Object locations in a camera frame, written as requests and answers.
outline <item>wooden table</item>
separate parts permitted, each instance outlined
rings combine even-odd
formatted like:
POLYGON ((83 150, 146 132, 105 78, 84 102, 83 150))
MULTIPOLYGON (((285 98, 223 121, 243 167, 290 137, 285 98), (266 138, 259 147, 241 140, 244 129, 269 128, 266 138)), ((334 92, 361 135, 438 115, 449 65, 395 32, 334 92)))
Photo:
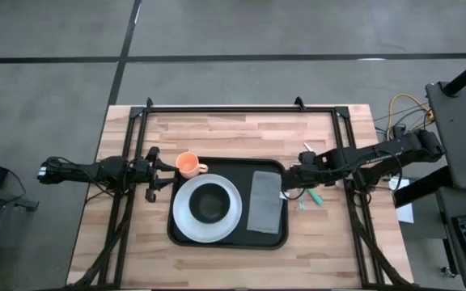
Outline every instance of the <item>wooden table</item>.
MULTIPOLYGON (((121 155, 129 109, 129 106, 109 108, 98 159, 121 155)), ((357 147, 375 144, 377 137, 369 106, 349 105, 349 110, 357 147)), ((172 165, 178 154, 190 150, 210 157, 273 158, 288 167, 306 150, 304 142, 316 153, 336 147, 331 116, 324 113, 149 114, 144 142, 142 155, 151 146, 158 146, 161 159, 172 165)), ((133 140, 129 158, 135 144, 133 140)), ((299 210, 298 201, 290 201, 289 238, 276 251, 178 247, 167 236, 172 186, 158 194, 156 203, 146 202, 145 189, 138 186, 134 201, 122 288, 281 289, 360 285, 342 188, 318 187, 315 191, 323 198, 323 206, 315 205, 309 196, 305 210, 299 210)), ((96 187, 91 187, 88 196, 97 192, 96 187)), ((80 278, 100 253, 111 204, 112 198, 102 195, 86 205, 67 283, 80 278)), ((379 247, 397 271, 413 281, 390 192, 374 192, 370 207, 379 247)), ((116 252, 117 247, 109 264, 108 280, 112 280, 116 252)), ((370 279, 375 282, 367 250, 365 257, 370 279)))

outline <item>concrete floor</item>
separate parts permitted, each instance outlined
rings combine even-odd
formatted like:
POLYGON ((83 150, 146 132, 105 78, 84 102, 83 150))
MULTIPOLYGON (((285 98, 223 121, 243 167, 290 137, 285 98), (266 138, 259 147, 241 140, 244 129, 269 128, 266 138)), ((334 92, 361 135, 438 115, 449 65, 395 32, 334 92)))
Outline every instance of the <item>concrete floor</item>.
MULTIPOLYGON (((132 7, 133 0, 0 0, 0 57, 117 57, 132 7)), ((143 0, 130 49, 131 56, 264 53, 466 53, 466 0, 143 0)), ((14 213, 0 249, 0 290, 64 284, 87 185, 44 186, 36 171, 50 155, 94 159, 116 68, 0 65, 0 165, 40 201, 36 213, 14 213)), ((290 103, 301 96, 368 103, 376 118, 388 114, 395 94, 426 101, 427 83, 465 68, 466 59, 135 63, 125 67, 117 103, 290 103)), ((413 105, 399 100, 396 111, 413 105)), ((405 175, 422 177, 442 164, 413 165, 405 175)), ((447 264, 441 242, 410 231, 404 228, 415 281, 462 289, 458 278, 438 274, 447 264)))

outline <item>black tray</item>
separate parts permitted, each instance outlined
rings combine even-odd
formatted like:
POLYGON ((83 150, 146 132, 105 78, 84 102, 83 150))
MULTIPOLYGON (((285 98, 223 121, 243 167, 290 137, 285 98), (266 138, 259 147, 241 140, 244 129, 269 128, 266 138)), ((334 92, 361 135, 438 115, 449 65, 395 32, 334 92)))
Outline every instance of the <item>black tray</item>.
POLYGON ((268 171, 282 174, 285 168, 272 159, 254 158, 207 158, 199 157, 199 162, 208 166, 208 174, 221 175, 229 179, 239 190, 242 199, 242 215, 239 224, 225 238, 212 243, 195 242, 184 235, 176 225, 172 215, 172 206, 179 188, 187 181, 179 172, 173 184, 170 213, 168 216, 168 237, 177 245, 187 247, 228 247, 258 250, 276 250, 285 244, 289 236, 289 216, 287 200, 283 201, 280 230, 278 234, 264 234, 247 230, 249 201, 251 196, 252 176, 255 171, 268 171))

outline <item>black bowl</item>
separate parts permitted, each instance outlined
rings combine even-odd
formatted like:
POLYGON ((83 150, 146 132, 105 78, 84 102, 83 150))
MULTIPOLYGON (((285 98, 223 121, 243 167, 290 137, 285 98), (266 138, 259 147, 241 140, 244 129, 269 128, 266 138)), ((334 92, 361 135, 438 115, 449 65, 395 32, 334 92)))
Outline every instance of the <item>black bowl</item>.
POLYGON ((206 183, 197 187, 190 196, 190 212, 200 222, 215 223, 223 219, 230 209, 230 197, 221 186, 206 183))

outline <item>white plate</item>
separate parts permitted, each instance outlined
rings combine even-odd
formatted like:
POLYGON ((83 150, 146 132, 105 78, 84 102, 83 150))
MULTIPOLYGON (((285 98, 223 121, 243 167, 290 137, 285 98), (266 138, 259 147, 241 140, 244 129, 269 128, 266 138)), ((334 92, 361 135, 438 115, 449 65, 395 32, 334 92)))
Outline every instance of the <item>white plate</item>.
POLYGON ((188 238, 199 243, 213 243, 225 238, 239 224, 242 215, 242 200, 239 190, 230 180, 215 174, 199 175, 179 188, 172 208, 177 227, 188 238), (226 190, 230 208, 226 216, 215 223, 198 221, 190 212, 190 196, 202 184, 214 183, 226 190))

